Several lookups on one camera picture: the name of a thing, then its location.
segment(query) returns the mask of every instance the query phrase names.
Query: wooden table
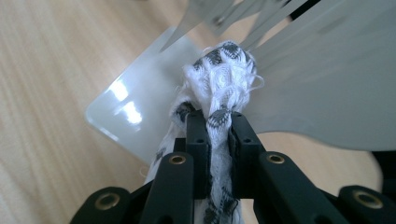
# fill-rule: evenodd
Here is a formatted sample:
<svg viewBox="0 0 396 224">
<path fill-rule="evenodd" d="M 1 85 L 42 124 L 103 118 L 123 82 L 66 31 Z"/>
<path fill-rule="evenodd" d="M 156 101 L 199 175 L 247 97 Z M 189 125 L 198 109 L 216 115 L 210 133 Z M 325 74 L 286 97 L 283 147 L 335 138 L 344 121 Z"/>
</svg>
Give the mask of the wooden table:
<svg viewBox="0 0 396 224">
<path fill-rule="evenodd" d="M 182 0 L 0 2 L 0 223 L 65 223 L 98 189 L 142 185 L 146 164 L 90 127 L 84 111 L 177 25 L 185 7 Z M 189 36 L 203 48 L 241 40 L 243 27 L 215 38 L 200 25 Z M 290 133 L 261 139 L 332 194 L 349 184 L 380 187 L 366 152 L 329 150 Z M 254 223 L 247 210 L 247 223 Z"/>
</svg>

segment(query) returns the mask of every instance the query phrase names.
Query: black plastic part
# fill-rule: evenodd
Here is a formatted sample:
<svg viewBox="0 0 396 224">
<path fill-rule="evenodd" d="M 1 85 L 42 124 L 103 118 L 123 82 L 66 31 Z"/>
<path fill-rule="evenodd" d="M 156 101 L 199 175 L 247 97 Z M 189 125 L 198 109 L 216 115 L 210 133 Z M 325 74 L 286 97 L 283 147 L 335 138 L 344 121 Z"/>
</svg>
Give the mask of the black plastic part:
<svg viewBox="0 0 396 224">
<path fill-rule="evenodd" d="M 174 152 L 186 152 L 186 139 L 176 138 L 174 145 Z"/>
<path fill-rule="evenodd" d="M 382 193 L 396 203 L 396 151 L 373 152 L 382 170 Z"/>
<path fill-rule="evenodd" d="M 307 10 L 309 10 L 309 8 L 313 7 L 318 2 L 320 2 L 320 0 L 307 0 L 304 4 L 302 4 L 300 7 L 298 7 L 293 12 L 291 12 L 291 14 L 290 14 L 291 19 L 296 20 L 301 15 L 303 15 Z"/>
<path fill-rule="evenodd" d="M 396 223 L 396 205 L 388 197 L 362 186 L 340 190 L 338 205 L 351 223 Z"/>
<path fill-rule="evenodd" d="M 192 223 L 193 188 L 192 156 L 184 152 L 164 156 L 139 223 Z"/>
<path fill-rule="evenodd" d="M 70 223 L 123 223 L 124 215 L 129 204 L 130 197 L 128 190 L 114 187 L 100 189 L 85 201 L 85 203 L 78 209 Z"/>
<path fill-rule="evenodd" d="M 279 213 L 276 211 L 274 204 L 268 198 L 264 190 L 257 191 L 253 203 L 254 214 L 260 224 L 278 224 L 282 223 Z"/>
<path fill-rule="evenodd" d="M 145 208 L 146 200 L 149 196 L 151 185 L 152 185 L 152 181 L 148 182 L 140 189 L 137 189 L 133 193 L 131 193 L 129 197 L 130 198 L 129 208 L 125 214 L 123 223 L 128 223 L 128 224 L 139 223 L 139 220 Z"/>
<path fill-rule="evenodd" d="M 258 158 L 265 149 L 245 116 L 234 112 L 232 120 L 228 143 L 230 155 L 233 158 L 233 169 L 231 171 L 233 196 L 235 198 L 253 199 Z"/>
<path fill-rule="evenodd" d="M 289 157 L 263 152 L 259 160 L 262 190 L 284 223 L 348 223 Z"/>
<path fill-rule="evenodd" d="M 186 152 L 194 158 L 194 199 L 204 199 L 210 192 L 210 143 L 202 110 L 187 116 L 186 136 Z"/>
</svg>

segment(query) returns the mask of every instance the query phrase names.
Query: screw hole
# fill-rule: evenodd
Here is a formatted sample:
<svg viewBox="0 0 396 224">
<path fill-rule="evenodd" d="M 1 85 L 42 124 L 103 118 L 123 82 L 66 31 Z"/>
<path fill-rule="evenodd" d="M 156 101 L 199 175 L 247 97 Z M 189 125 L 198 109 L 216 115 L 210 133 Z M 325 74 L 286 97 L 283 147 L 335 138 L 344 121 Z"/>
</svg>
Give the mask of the screw hole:
<svg viewBox="0 0 396 224">
<path fill-rule="evenodd" d="M 352 193 L 355 200 L 366 207 L 379 209 L 384 206 L 381 200 L 375 197 L 373 194 L 367 193 L 363 190 L 354 190 Z"/>
<path fill-rule="evenodd" d="M 173 156 L 173 157 L 171 157 L 171 159 L 169 159 L 169 162 L 174 165 L 183 164 L 185 161 L 186 161 L 186 158 L 183 156 Z"/>
<path fill-rule="evenodd" d="M 283 159 L 283 157 L 275 154 L 267 156 L 267 160 L 270 161 L 271 163 L 276 163 L 276 164 L 281 164 L 285 162 L 285 159 Z"/>
<path fill-rule="evenodd" d="M 116 206 L 120 201 L 120 195 L 116 193 L 104 193 L 96 199 L 95 207 L 98 210 L 108 210 Z"/>
</svg>

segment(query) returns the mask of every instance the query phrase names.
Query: black and white fabric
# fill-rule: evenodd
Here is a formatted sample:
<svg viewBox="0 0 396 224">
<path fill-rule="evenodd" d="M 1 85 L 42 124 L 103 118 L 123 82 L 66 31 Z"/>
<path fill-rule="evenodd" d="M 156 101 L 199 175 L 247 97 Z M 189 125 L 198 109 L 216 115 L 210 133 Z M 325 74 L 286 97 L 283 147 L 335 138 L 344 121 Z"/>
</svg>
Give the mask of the black and white fabric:
<svg viewBox="0 0 396 224">
<path fill-rule="evenodd" d="M 233 111 L 241 112 L 249 101 L 257 77 L 253 57 L 234 42 L 217 45 L 195 64 L 184 67 L 185 81 L 171 105 L 172 120 L 160 144 L 146 182 L 155 177 L 161 158 L 173 151 L 175 138 L 185 137 L 186 116 L 202 109 L 211 144 L 211 191 L 195 202 L 195 223 L 243 223 L 240 202 L 232 195 L 231 167 L 227 138 Z"/>
</svg>

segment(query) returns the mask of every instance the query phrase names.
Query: patterned cloth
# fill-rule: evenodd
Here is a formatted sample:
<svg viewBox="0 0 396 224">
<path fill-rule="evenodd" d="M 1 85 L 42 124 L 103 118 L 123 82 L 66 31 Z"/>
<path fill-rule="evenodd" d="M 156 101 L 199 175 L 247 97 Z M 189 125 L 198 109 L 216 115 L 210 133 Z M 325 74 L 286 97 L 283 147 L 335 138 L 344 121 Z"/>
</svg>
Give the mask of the patterned cloth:
<svg viewBox="0 0 396 224">
<path fill-rule="evenodd" d="M 186 116 L 202 109 L 211 144 L 211 191 L 205 200 L 195 202 L 195 223 L 243 223 L 240 202 L 232 195 L 232 158 L 227 140 L 231 114 L 247 105 L 252 83 L 258 77 L 254 59 L 234 42 L 226 41 L 195 64 L 185 66 L 184 72 L 184 84 L 171 106 L 173 122 L 146 182 L 154 178 L 161 158 L 173 151 L 175 138 L 185 137 Z"/>
</svg>

